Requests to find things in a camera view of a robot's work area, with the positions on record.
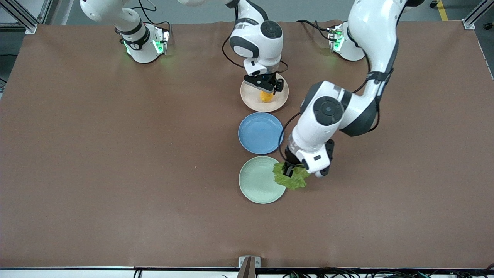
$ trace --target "cable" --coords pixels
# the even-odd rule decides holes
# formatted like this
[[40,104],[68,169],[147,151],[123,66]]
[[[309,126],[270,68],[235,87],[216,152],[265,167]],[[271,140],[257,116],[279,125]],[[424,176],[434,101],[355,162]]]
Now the cable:
[[352,93],[356,93],[360,90],[362,90],[362,88],[367,84],[367,79],[362,83],[362,85],[360,85],[360,87],[358,87],[355,91],[353,91]]
[[329,273],[334,274],[333,276],[331,276],[331,278],[335,278],[338,275],[343,276],[343,278],[346,278],[345,275],[348,275],[349,278],[355,278],[354,275],[356,275],[358,278],[361,278],[360,275],[357,272],[353,271],[352,269],[321,268],[321,269],[319,269],[319,271],[321,271],[321,272],[329,272]]
[[433,273],[431,273],[431,274],[429,274],[429,275],[427,275],[427,276],[428,276],[428,277],[431,277],[431,276],[433,276],[434,274],[436,274],[436,272],[438,272],[438,271],[439,271],[439,269],[436,269]]
[[235,63],[232,59],[230,59],[230,57],[228,57],[228,55],[226,54],[225,52],[225,44],[226,42],[228,41],[228,39],[230,39],[230,35],[228,35],[225,39],[225,41],[223,42],[223,45],[221,46],[221,51],[223,52],[223,55],[225,55],[225,57],[228,59],[228,61],[230,61],[232,64],[238,66],[238,67],[241,67],[241,68],[245,68],[244,66],[241,66],[237,63]]
[[283,62],[282,60],[280,60],[280,63],[284,64],[286,66],[286,68],[284,70],[279,70],[278,72],[283,73],[283,72],[287,71],[288,70],[288,64]]
[[[297,22],[302,22],[302,23],[307,23],[309,24],[310,26],[314,27],[314,28],[319,28],[319,30],[321,31],[327,31],[328,29],[327,28],[320,28],[319,26],[316,26],[314,23],[308,21],[308,20],[305,20],[305,19],[300,19],[300,20],[297,20]],[[335,26],[338,26],[339,24],[336,24],[336,25],[333,25],[333,26],[329,26],[328,28],[333,28]]]
[[317,20],[316,20],[316,21],[314,21],[314,23],[312,23],[312,22],[310,22],[310,21],[308,21],[308,20],[305,20],[305,19],[297,20],[297,22],[307,23],[307,24],[309,24],[310,26],[312,26],[312,27],[316,28],[316,29],[319,31],[319,33],[321,34],[321,36],[323,36],[323,38],[325,38],[325,39],[326,39],[326,40],[328,40],[328,41],[332,41],[332,42],[336,42],[336,41],[337,41],[337,39],[333,39],[333,38],[326,37],[326,36],[323,34],[323,31],[326,31],[326,32],[327,32],[327,31],[328,31],[328,28],[333,28],[333,27],[335,27],[335,26],[337,26],[337,25],[339,25],[339,24],[337,24],[337,25],[333,25],[333,26],[329,26],[329,27],[327,27],[327,28],[321,28],[321,27],[319,27],[319,24],[317,23]]
[[148,8],[145,8],[145,7],[142,5],[141,0],[138,0],[138,1],[139,1],[139,6],[140,6],[140,7],[136,7],[136,8],[140,8],[140,9],[142,9],[142,12],[144,13],[144,16],[146,17],[146,19],[147,19],[147,20],[148,20],[151,24],[154,24],[154,25],[160,25],[160,24],[166,23],[166,24],[168,24],[168,29],[169,29],[169,31],[170,31],[170,33],[171,33],[171,23],[169,23],[168,21],[153,22],[153,21],[149,18],[148,14],[146,13],[146,10],[149,10],[149,11],[156,11],[156,10],[158,10],[158,9],[156,8],[156,6],[153,4],[153,2],[151,2],[150,0],[147,0],[147,1],[148,1],[149,3],[151,3],[151,5],[153,5],[153,7],[154,7],[154,10],[150,10],[150,9],[148,9]]
[[141,276],[142,276],[142,269],[136,269],[134,272],[134,278],[141,278]]
[[[235,20],[237,20],[237,19],[239,19],[239,8],[238,8],[238,6],[235,6]],[[228,57],[228,55],[225,52],[225,44],[230,39],[231,35],[232,35],[232,33],[230,32],[230,34],[226,37],[225,41],[223,42],[223,45],[221,46],[221,52],[223,52],[223,55],[225,56],[225,58],[227,58],[228,61],[230,61],[232,64],[234,64],[238,67],[241,67],[241,68],[245,68],[244,66],[235,63],[230,57]]]
[[319,28],[319,24],[317,23],[317,20],[315,21],[315,23],[316,23],[316,26],[317,26],[317,27],[316,27],[316,28],[317,28],[317,30],[319,31],[319,33],[321,34],[321,36],[323,36],[323,38],[325,38],[326,40],[331,41],[331,42],[336,42],[336,41],[338,41],[337,39],[333,39],[333,38],[326,37],[326,36],[323,34],[323,32],[321,31],[321,28]]
[[417,274],[405,274],[403,272],[379,271],[371,275],[374,278],[378,274],[384,274],[385,278],[417,278]]
[[281,130],[281,133],[280,133],[280,138],[278,139],[278,151],[280,152],[280,155],[281,155],[281,158],[291,164],[292,166],[294,167],[300,167],[300,168],[303,168],[304,166],[302,165],[296,165],[296,164],[292,164],[290,163],[287,158],[282,154],[281,152],[281,143],[283,142],[283,134],[285,134],[285,129],[287,128],[287,126],[290,124],[291,121],[293,121],[293,119],[295,119],[298,115],[300,115],[300,112],[297,112],[295,115],[293,115],[288,121],[287,123],[285,124],[285,126],[283,126],[283,129]]

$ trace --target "yellow fruit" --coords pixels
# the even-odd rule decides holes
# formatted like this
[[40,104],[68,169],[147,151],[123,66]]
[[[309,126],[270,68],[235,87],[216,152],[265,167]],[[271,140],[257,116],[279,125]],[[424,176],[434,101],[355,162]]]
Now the yellow fruit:
[[273,99],[273,93],[266,93],[265,91],[261,91],[260,97],[262,102],[270,102]]

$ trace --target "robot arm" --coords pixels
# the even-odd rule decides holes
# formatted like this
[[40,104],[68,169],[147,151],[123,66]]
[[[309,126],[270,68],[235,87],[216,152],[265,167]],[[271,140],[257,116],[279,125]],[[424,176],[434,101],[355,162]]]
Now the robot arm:
[[[208,0],[178,0],[186,6],[198,6]],[[245,58],[247,75],[244,81],[262,91],[273,93],[283,89],[283,80],[276,72],[283,49],[283,32],[278,23],[269,20],[266,12],[250,0],[222,0],[229,8],[238,9],[238,19],[230,35],[230,47]]]
[[323,177],[329,171],[336,130],[349,136],[367,133],[378,112],[382,92],[393,72],[398,52],[396,25],[408,5],[423,0],[359,0],[348,17],[350,39],[367,54],[370,72],[362,96],[323,81],[311,87],[300,108],[301,116],[285,149],[284,174],[291,176],[302,163],[309,173]]
[[91,20],[113,24],[123,38],[127,53],[139,63],[149,63],[163,54],[168,32],[143,23],[139,14],[124,8],[130,0],[79,0],[81,9]]

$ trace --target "table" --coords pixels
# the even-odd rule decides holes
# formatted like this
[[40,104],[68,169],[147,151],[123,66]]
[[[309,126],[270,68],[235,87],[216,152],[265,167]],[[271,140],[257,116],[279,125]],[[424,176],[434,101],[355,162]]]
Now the table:
[[[282,122],[313,83],[354,90],[365,78],[366,62],[330,53],[317,30],[281,26]],[[133,62],[112,26],[40,25],[25,37],[0,102],[0,266],[492,262],[494,86],[472,30],[400,23],[379,127],[337,133],[329,176],[270,205],[238,187],[254,155],[237,129],[252,111],[243,70],[220,50],[230,30],[174,26],[170,55],[151,64]]]

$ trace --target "yellow floor marking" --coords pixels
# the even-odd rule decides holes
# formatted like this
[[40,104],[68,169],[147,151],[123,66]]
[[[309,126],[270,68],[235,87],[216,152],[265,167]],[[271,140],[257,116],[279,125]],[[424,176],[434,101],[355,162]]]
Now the yellow floor marking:
[[439,11],[439,15],[441,16],[442,21],[448,21],[448,15],[446,14],[446,10],[444,9],[443,1],[439,1],[437,3],[437,10]]

